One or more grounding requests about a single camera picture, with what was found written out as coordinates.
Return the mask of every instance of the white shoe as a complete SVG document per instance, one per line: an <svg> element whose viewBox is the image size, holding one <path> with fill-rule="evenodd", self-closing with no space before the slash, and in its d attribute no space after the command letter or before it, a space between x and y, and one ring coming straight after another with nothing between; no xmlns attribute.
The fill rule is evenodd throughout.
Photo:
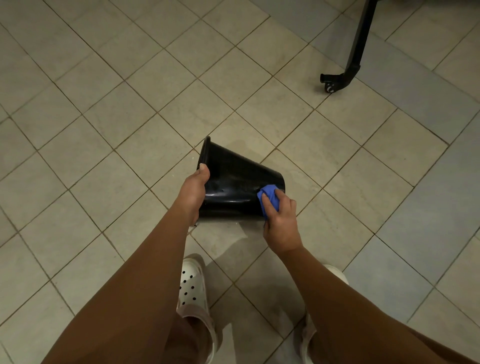
<svg viewBox="0 0 480 364"><path fill-rule="evenodd" d="M338 278L340 278L346 284L348 284L347 277L345 277L345 274L343 274L340 269L335 268L334 266L330 266L328 264L324 264L324 267L327 268L333 274L335 274ZM310 315L308 314L308 312L307 312L307 316L305 318L305 321L306 321L306 325L305 325L305 328L303 329L303 332L302 332L302 342L301 342L301 345L300 345L300 356L301 356L303 364L313 364L312 359L310 358L310 356L308 354L308 346L310 344L310 340L312 340L312 337L317 332L317 329L315 328L315 325L313 324L313 321L312 321Z"/></svg>
<svg viewBox="0 0 480 364"><path fill-rule="evenodd" d="M205 279L202 266L195 259L186 258L182 263L180 292L177 313L181 317L196 317L201 320L212 337L212 351L208 355L206 364L213 360L218 347L213 319L208 309Z"/></svg>

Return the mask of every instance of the person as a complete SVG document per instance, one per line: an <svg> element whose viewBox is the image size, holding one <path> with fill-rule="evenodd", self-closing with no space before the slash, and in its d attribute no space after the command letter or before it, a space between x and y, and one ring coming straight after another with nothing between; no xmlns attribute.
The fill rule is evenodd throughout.
<svg viewBox="0 0 480 364"><path fill-rule="evenodd" d="M201 164L185 180L172 207L75 316L43 364L212 361L218 342L201 266L183 260L209 176ZM280 190L276 195L279 211L262 196L268 216L264 238L305 301L304 363L473 363L384 314L348 286L339 270L322 265L302 245L296 202Z"/></svg>

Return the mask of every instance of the person's right hand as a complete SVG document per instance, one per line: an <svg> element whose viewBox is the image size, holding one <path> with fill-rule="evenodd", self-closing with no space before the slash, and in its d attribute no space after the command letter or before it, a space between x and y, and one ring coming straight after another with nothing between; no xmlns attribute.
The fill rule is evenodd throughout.
<svg viewBox="0 0 480 364"><path fill-rule="evenodd" d="M281 255L302 246L299 229L297 227L297 201L281 190L275 194L280 200L280 209L277 212L267 195L262 195L265 212L268 220L264 227L264 238L272 251Z"/></svg>

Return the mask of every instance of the tiled floor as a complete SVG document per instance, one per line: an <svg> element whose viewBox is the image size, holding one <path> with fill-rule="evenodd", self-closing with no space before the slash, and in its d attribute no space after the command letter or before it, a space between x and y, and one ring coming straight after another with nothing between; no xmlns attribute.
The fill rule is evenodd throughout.
<svg viewBox="0 0 480 364"><path fill-rule="evenodd" d="M281 172L304 244L480 361L480 3L0 0L0 364L39 363L171 206L198 145ZM299 363L262 223L199 224L216 363Z"/></svg>

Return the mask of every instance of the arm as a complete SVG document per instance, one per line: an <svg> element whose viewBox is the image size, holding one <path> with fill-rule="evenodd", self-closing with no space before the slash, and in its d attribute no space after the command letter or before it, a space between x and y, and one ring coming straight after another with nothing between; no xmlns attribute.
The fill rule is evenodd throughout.
<svg viewBox="0 0 480 364"><path fill-rule="evenodd" d="M210 173L188 177L135 253L80 310L42 364L159 363L173 323L188 227Z"/></svg>
<svg viewBox="0 0 480 364"><path fill-rule="evenodd" d="M405 325L342 282L303 247L297 203L282 191L275 192L279 212L262 196L268 216L264 237L292 275L328 362L444 363Z"/></svg>

